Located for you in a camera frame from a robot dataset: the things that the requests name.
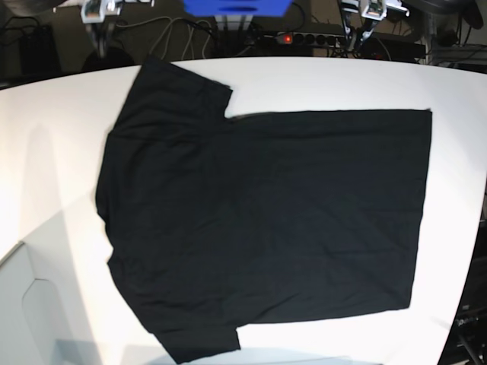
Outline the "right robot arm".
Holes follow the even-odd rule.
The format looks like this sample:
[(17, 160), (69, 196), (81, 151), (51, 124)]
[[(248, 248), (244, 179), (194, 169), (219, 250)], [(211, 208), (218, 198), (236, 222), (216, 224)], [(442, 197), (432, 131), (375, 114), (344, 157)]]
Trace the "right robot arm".
[(104, 58), (109, 49), (110, 38), (115, 30), (116, 17), (121, 15), (126, 4), (142, 4), (154, 7), (155, 1), (149, 0), (92, 0), (92, 1), (64, 1), (53, 8), (53, 13), (59, 8), (78, 8), (81, 22), (89, 36), (97, 55)]

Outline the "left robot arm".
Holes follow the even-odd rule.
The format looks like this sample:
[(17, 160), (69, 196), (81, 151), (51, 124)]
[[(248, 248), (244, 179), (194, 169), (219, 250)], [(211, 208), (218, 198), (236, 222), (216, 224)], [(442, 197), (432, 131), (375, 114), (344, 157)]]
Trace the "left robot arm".
[(337, 5), (345, 48), (349, 52), (357, 52), (361, 48), (375, 27), (387, 17), (388, 11), (396, 11), (406, 17), (410, 14), (401, 1), (394, 0), (338, 0)]

